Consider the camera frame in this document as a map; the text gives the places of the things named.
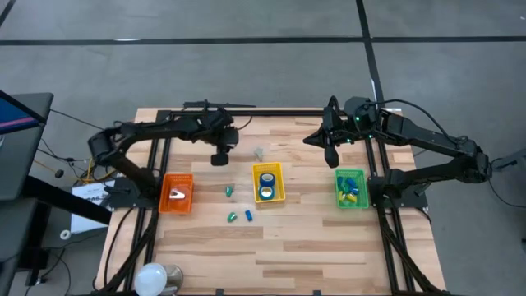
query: gray floor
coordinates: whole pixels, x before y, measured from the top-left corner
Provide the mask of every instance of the gray floor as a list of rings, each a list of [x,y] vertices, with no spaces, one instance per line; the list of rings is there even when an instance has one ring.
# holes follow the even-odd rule
[[[526,35],[524,1],[368,0],[366,9],[373,36]],[[344,0],[18,0],[0,29],[0,39],[360,34],[354,1]],[[375,50],[387,99],[420,104],[491,158],[526,146],[526,43],[376,44]],[[6,92],[53,92],[53,108],[102,126],[132,119],[139,107],[192,100],[306,107],[322,106],[331,95],[341,103],[373,96],[360,44],[0,47],[0,67]],[[404,113],[432,127],[417,110]],[[85,158],[94,132],[52,114],[44,139],[58,155]],[[73,183],[61,163],[41,154],[36,159],[68,176],[55,179],[38,166],[33,175],[59,186]],[[445,160],[427,152],[417,165]],[[526,205],[520,171],[498,174],[493,182],[506,200]],[[526,210],[502,204],[488,184],[447,182],[427,195],[448,289],[524,294]],[[44,245],[61,245],[58,234],[68,226],[67,213],[54,211]],[[103,243],[101,234],[68,248],[72,294],[90,291]],[[16,277],[12,295],[25,292],[24,279]],[[30,294],[57,295],[66,287],[60,266]]]

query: paper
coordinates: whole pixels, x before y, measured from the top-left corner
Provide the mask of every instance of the paper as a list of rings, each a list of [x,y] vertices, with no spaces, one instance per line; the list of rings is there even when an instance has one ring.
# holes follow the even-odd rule
[[[100,205],[102,200],[108,196],[108,193],[104,190],[104,188],[106,186],[113,187],[114,184],[115,181],[88,184],[80,187],[74,187],[72,193],[76,197],[80,197]],[[95,222],[93,220],[72,214],[72,225],[70,229],[72,234],[78,234],[88,230],[100,229],[104,227],[108,226],[106,224]]]

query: computer screen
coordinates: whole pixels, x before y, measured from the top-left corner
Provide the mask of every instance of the computer screen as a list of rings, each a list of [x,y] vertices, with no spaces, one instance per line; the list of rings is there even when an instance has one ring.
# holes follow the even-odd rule
[[[0,90],[0,135],[39,126],[44,119]]]

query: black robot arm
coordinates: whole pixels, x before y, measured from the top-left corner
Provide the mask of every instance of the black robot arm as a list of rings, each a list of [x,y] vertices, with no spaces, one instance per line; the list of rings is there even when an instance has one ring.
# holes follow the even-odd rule
[[[331,167],[339,165],[335,147],[354,143],[366,137],[375,138],[388,145],[413,145],[453,157],[447,164],[440,164],[412,171],[390,169],[384,177],[373,178],[371,184],[381,188],[383,195],[400,197],[401,192],[412,186],[457,179],[464,183],[482,183],[491,177],[491,166],[482,149],[466,136],[453,137],[434,132],[414,124],[410,119],[376,106],[366,98],[353,97],[339,110],[333,96],[324,108],[320,129],[303,140],[304,143],[325,149],[325,161]]]
[[[156,181],[152,172],[141,169],[126,157],[133,143],[144,140],[176,137],[184,141],[203,141],[217,147],[212,155],[212,165],[226,165],[228,152],[239,141],[238,130],[230,125],[233,118],[223,108],[205,111],[199,116],[167,118],[161,123],[123,123],[107,128],[88,140],[96,164],[112,166],[131,179],[142,192],[154,189]]]

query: wooden table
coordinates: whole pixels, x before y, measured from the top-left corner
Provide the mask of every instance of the wooden table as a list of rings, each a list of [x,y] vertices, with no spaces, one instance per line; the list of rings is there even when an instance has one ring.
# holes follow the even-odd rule
[[[136,122],[153,122],[158,109],[139,109]],[[236,117],[241,127],[249,118]],[[215,148],[201,142],[173,140],[168,172],[193,173],[195,191],[191,214],[161,215],[154,262],[175,264],[185,275],[180,294],[390,294],[376,210],[341,210],[335,201],[335,172],[324,161],[323,150],[302,143],[317,130],[320,118],[255,117],[240,131],[238,146],[224,167],[210,165]],[[378,172],[382,172],[373,143]],[[159,167],[162,141],[156,157]],[[251,167],[254,150],[263,149],[263,162],[283,164],[287,200],[282,206],[258,209],[254,202]],[[127,156],[146,166],[150,141],[136,143]],[[414,169],[409,146],[387,146],[390,165]],[[369,175],[365,144],[339,148],[342,168],[363,169]],[[230,198],[224,194],[234,185]],[[254,220],[248,222],[244,211]],[[238,219],[227,222],[230,212]],[[113,213],[102,254],[97,286],[102,286],[108,246],[125,210]],[[440,262],[427,219],[413,209],[400,210],[408,252],[422,272],[444,289]],[[130,252],[136,210],[118,234],[108,277]],[[395,255],[399,286],[404,278]],[[138,267],[143,262],[139,258]]]

